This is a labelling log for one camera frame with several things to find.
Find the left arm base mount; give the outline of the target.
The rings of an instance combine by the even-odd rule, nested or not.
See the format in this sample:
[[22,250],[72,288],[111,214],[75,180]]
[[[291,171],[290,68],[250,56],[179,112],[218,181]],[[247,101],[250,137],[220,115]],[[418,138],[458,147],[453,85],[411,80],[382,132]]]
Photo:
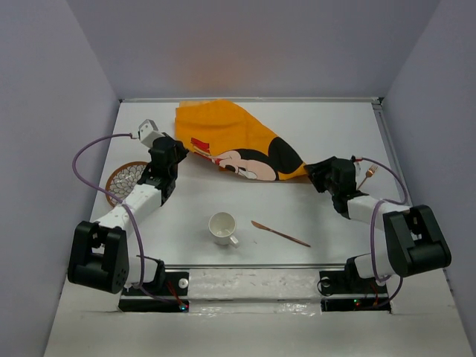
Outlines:
[[189,271],[166,271],[165,281],[145,283],[143,290],[123,289],[118,302],[121,312],[187,313],[190,301],[188,289]]

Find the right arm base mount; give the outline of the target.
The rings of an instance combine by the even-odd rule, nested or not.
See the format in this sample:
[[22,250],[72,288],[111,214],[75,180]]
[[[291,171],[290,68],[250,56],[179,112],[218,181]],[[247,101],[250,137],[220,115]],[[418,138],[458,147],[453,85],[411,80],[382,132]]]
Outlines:
[[373,278],[357,277],[350,283],[344,271],[324,270],[319,272],[316,287],[322,312],[391,311],[387,287],[379,286]]

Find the yellow Mickey Mouse cloth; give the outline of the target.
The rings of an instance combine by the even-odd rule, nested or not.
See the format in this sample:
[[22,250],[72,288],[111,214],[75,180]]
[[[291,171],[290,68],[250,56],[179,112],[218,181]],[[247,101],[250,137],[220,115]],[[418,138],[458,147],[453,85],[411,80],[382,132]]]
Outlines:
[[291,145],[229,100],[181,103],[175,136],[221,170],[247,179],[286,181],[306,174]]

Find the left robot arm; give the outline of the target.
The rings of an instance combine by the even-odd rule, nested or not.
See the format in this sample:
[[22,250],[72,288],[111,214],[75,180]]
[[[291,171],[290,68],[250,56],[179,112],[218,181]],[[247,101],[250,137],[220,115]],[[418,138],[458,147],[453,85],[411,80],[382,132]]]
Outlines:
[[145,267],[144,244],[139,222],[162,207],[176,188],[178,165],[188,154],[181,141],[166,133],[152,139],[149,148],[150,162],[146,165],[131,193],[120,199],[108,190],[82,177],[77,161],[88,148],[113,138],[133,138],[129,134],[113,134],[98,138],[81,148],[73,158],[75,176],[87,186],[106,194],[117,204],[105,216],[94,222],[82,221],[74,230],[68,263],[67,278],[70,283],[91,289],[117,294],[127,284],[129,274],[128,238],[134,234],[139,248],[139,278],[131,285],[155,294],[164,287],[164,275],[155,268]]

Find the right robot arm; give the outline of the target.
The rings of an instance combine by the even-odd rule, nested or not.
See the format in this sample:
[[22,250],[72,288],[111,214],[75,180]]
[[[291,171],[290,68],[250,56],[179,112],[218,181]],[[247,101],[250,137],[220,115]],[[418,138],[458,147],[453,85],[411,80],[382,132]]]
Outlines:
[[[403,200],[376,199],[358,190],[356,170],[362,161],[387,170],[400,184]],[[406,187],[391,168],[370,158],[333,156],[304,169],[319,193],[330,194],[337,213],[369,225],[370,252],[351,257],[353,267],[342,274],[348,290],[362,290],[370,277],[383,283],[394,275],[405,278],[450,266],[451,251],[433,210],[407,205]]]

